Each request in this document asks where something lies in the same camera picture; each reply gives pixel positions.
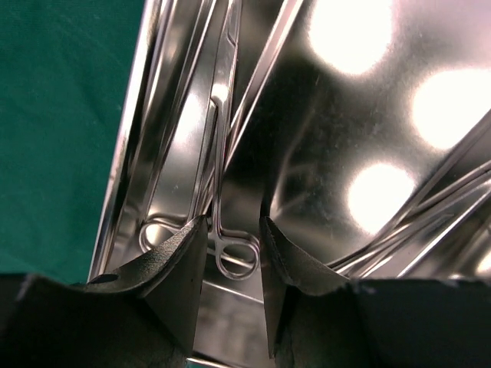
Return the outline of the stainless steel instrument tray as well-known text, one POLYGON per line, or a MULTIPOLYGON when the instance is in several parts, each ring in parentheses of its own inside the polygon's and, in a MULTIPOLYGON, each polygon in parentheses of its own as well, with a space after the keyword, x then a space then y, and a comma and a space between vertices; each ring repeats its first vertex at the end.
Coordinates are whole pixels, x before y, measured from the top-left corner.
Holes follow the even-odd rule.
MULTIPOLYGON (((138 232, 213 2, 143 4, 90 278, 147 252, 138 232)), ((221 218, 258 242, 259 264, 245 280, 226 278, 207 236, 193 361, 277 367, 260 219, 334 272, 392 232, 490 130, 490 3, 241 2, 221 218)), ((490 171, 339 275, 490 285, 490 171)))

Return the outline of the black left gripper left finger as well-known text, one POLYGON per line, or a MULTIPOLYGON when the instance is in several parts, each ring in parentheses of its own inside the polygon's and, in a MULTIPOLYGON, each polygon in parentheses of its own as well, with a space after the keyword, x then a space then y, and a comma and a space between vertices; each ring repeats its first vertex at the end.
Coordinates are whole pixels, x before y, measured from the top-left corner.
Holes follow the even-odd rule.
POLYGON ((3 367, 183 367, 193 351, 208 225, 86 284, 1 277, 3 367))

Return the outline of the dark green surgical drape cloth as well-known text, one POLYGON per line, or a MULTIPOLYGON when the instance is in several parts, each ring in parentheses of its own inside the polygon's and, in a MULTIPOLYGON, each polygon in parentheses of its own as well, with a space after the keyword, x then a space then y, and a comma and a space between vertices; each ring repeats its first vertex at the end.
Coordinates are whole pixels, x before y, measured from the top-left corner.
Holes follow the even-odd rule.
POLYGON ((1 3, 1 270, 86 280, 141 1, 1 3))

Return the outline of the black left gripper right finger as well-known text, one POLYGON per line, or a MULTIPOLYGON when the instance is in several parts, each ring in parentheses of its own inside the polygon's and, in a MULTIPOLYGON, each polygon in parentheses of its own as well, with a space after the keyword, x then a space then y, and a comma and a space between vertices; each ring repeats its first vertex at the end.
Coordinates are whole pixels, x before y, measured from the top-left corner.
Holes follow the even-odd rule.
POLYGON ((259 221, 269 354, 277 367, 488 367, 485 281, 348 280, 259 221))

